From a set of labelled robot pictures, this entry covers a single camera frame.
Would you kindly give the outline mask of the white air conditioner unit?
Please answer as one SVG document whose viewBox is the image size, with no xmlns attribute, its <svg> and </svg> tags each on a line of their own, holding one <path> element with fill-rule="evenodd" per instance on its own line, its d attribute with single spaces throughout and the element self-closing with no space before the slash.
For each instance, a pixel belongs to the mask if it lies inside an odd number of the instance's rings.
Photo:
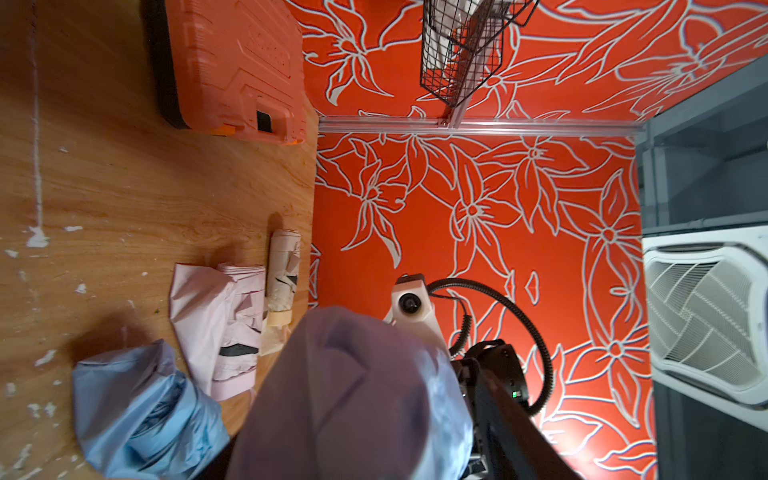
<svg viewBox="0 0 768 480">
<path fill-rule="evenodd" d="M 767 428 L 767 228 L 642 241 L 655 382 Z"/>
</svg>

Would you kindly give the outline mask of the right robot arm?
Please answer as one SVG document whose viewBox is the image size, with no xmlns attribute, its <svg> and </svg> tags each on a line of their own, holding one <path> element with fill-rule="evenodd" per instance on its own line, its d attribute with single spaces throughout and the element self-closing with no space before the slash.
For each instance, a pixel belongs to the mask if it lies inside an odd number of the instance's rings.
<svg viewBox="0 0 768 480">
<path fill-rule="evenodd" d="M 513 346 L 502 339 L 480 341 L 465 353 L 473 318 L 464 314 L 458 338 L 449 347 L 452 367 L 473 421 L 473 445 L 463 479 L 577 479 L 579 476 L 533 424 L 554 391 L 549 350 L 528 316 L 509 298 L 480 282 L 461 278 L 427 285 L 430 296 L 464 288 L 502 305 L 527 330 L 537 347 L 544 374 L 538 397 L 530 392 Z"/>
</svg>

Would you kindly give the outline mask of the small cream folded umbrella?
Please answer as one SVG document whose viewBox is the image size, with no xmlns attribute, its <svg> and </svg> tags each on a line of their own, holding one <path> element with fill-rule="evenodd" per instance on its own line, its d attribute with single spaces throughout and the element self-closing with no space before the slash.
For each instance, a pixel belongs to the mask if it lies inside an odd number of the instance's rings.
<svg viewBox="0 0 768 480">
<path fill-rule="evenodd" d="M 301 260 L 300 243 L 300 234 L 292 230 L 276 230 L 270 239 L 261 357 L 279 352 L 290 336 Z"/>
</svg>

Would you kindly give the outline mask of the light blue sleeved umbrella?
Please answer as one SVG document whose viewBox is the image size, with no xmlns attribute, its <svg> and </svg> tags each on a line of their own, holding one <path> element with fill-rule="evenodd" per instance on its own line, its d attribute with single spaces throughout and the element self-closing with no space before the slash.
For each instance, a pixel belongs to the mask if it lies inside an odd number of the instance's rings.
<svg viewBox="0 0 768 480">
<path fill-rule="evenodd" d="M 457 479 L 473 423 L 445 350 L 341 307 L 299 322 L 237 435 L 230 479 Z"/>
</svg>

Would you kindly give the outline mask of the pink sleeved umbrella short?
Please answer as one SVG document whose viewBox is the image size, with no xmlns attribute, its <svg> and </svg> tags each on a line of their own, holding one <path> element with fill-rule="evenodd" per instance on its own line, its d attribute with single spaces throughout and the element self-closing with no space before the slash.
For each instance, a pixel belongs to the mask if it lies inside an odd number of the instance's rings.
<svg viewBox="0 0 768 480">
<path fill-rule="evenodd" d="M 217 270 L 234 282 L 233 310 L 224 328 L 210 393 L 221 402 L 255 386 L 262 346 L 266 268 L 221 263 Z"/>
</svg>

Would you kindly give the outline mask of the red plastic tool case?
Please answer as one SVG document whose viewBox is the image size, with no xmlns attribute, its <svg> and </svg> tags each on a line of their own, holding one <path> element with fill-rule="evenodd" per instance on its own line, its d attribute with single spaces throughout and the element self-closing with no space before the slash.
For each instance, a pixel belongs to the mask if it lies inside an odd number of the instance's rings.
<svg viewBox="0 0 768 480">
<path fill-rule="evenodd" d="M 159 112 L 176 129 L 280 145 L 307 137 L 302 34 L 283 1 L 140 4 Z"/>
</svg>

